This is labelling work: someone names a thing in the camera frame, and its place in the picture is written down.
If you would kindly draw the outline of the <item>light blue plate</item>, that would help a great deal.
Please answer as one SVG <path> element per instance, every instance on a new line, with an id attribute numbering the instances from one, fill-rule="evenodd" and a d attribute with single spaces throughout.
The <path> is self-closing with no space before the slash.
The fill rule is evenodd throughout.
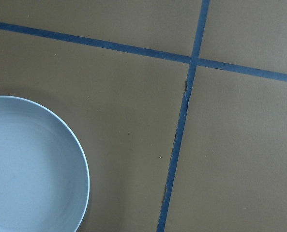
<path id="1" fill-rule="evenodd" d="M 0 232 L 76 232 L 89 194 L 68 125 L 36 102 L 0 96 Z"/>

